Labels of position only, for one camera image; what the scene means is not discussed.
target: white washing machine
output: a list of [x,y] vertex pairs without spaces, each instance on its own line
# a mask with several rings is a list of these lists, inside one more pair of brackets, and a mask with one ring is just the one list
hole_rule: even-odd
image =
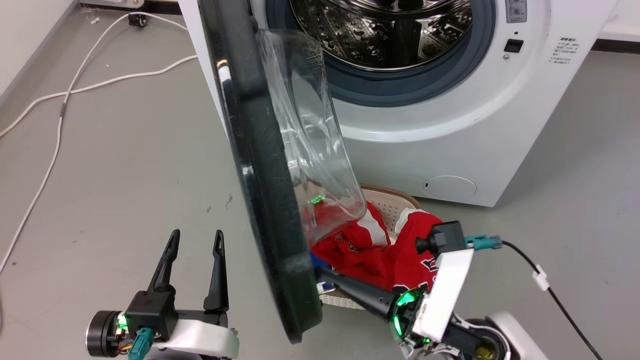
[[[251,0],[250,11],[322,45],[359,182],[494,206],[616,3]],[[180,0],[211,86],[195,5]]]

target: beige laundry basket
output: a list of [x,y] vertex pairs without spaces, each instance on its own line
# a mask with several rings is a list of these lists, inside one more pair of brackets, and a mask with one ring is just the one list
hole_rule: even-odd
[[[373,206],[380,211],[380,214],[382,214],[382,219],[389,233],[391,244],[395,243],[397,236],[393,231],[398,216],[400,216],[402,210],[406,208],[419,209],[420,204],[416,199],[403,192],[372,185],[361,185],[361,187],[365,199],[373,204]],[[340,291],[327,293],[321,284],[318,284],[317,288],[320,294],[320,301],[322,301],[323,304],[364,310],[362,306],[356,304],[355,301],[349,299]]]

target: sticker label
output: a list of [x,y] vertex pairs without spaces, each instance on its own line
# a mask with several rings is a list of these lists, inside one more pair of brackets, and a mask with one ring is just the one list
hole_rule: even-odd
[[576,38],[561,37],[556,44],[554,52],[549,58],[549,62],[561,65],[569,65],[579,49],[580,44],[578,44]]

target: washing machine door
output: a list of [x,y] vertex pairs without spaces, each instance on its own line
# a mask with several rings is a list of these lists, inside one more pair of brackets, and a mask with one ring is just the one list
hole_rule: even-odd
[[365,212],[322,49],[299,31],[257,30],[244,1],[198,5],[255,241],[285,331],[297,343],[321,321],[310,246]]

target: green led light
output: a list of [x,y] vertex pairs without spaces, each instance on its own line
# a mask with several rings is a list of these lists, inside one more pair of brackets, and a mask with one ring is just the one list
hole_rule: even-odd
[[398,317],[397,315],[394,315],[394,327],[396,328],[398,335],[400,335],[400,337],[402,338],[402,329],[400,329],[400,317]]
[[411,293],[404,293],[404,295],[402,295],[400,299],[398,299],[398,301],[396,302],[396,305],[402,306],[414,301],[415,301],[415,296],[413,296]]
[[127,318],[124,316],[124,313],[120,313],[118,315],[118,328],[119,329],[124,329],[125,331],[129,332],[129,328],[127,326]]
[[319,202],[322,202],[322,200],[324,200],[325,196],[323,194],[320,194],[316,197],[314,197],[313,199],[311,199],[311,203],[312,204],[317,204]]

